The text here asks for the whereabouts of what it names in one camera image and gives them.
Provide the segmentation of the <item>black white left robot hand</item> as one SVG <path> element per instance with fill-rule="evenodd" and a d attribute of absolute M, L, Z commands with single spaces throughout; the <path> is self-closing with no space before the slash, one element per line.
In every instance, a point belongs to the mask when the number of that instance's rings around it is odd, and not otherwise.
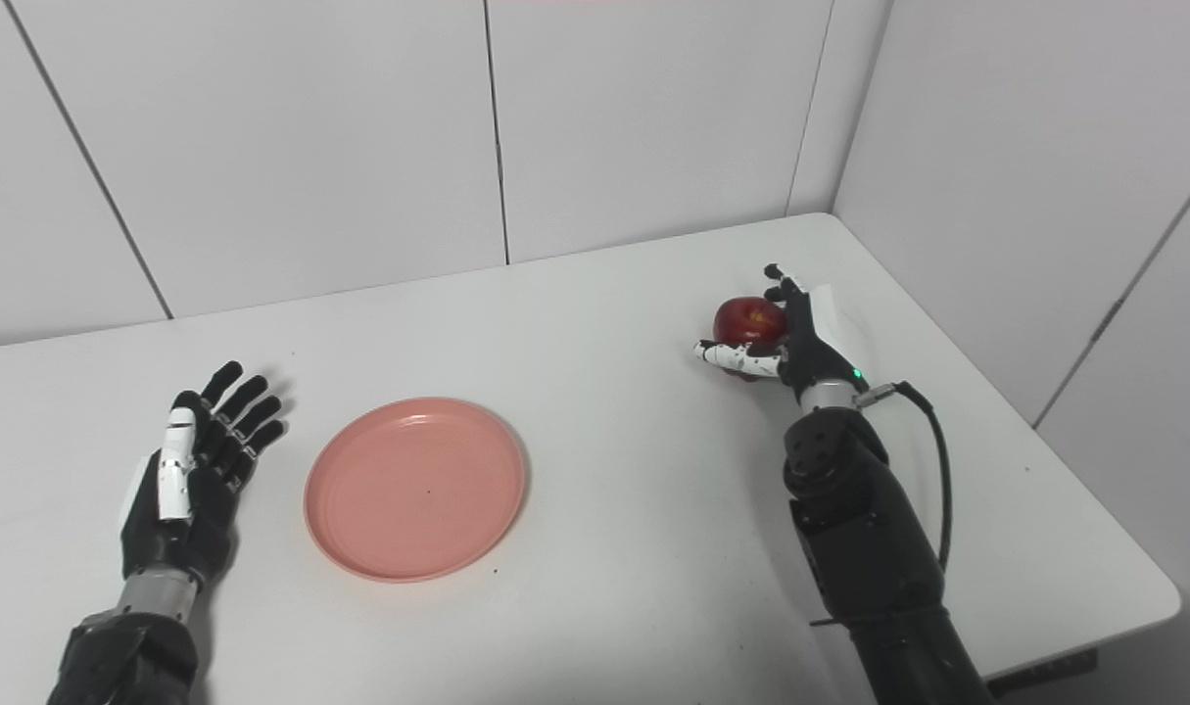
<path fill-rule="evenodd" d="M 223 364 L 203 389 L 174 398 L 165 438 L 148 456 L 119 534 L 121 575 L 181 570 L 199 588 L 227 570 L 242 491 L 259 456 L 284 436 L 267 378 Z"/>

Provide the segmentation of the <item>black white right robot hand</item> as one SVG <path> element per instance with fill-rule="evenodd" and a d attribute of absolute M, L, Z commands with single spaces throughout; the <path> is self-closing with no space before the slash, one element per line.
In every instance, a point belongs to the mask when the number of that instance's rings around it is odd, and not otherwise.
<path fill-rule="evenodd" d="M 764 273 L 774 285 L 759 298 L 720 304 L 718 339 L 697 341 L 694 356 L 745 381 L 782 381 L 806 408 L 853 406 L 871 385 L 839 348 L 829 287 L 806 291 L 774 262 Z"/>

